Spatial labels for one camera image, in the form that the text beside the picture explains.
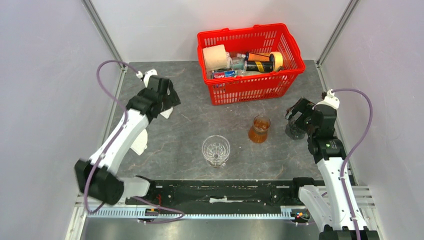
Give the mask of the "clear glass dripper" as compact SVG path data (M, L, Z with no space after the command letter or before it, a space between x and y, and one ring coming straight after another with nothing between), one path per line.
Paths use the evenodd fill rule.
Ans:
M202 143L205 161L214 168L222 168L229 159L231 146L222 135L210 135Z

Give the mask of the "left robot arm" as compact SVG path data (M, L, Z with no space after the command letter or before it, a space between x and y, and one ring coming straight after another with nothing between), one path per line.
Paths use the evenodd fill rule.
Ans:
M115 205L121 198L138 197L144 204L152 204L157 198L151 180L140 176L117 177L124 156L142 131L162 112L181 103L170 79L153 74L144 80L146 87L128 101L118 126L103 145L88 160L79 159L74 165L85 200L91 197Z

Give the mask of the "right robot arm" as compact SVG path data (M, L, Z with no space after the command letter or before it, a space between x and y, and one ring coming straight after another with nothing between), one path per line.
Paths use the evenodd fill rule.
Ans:
M378 232L368 227L357 204L345 163L347 154L335 135L338 106L335 97L317 104L302 97L287 109L289 124L307 135L308 151L322 175L327 199L311 180L300 178L293 180L297 186L288 191L288 197L306 206L320 240L378 240Z

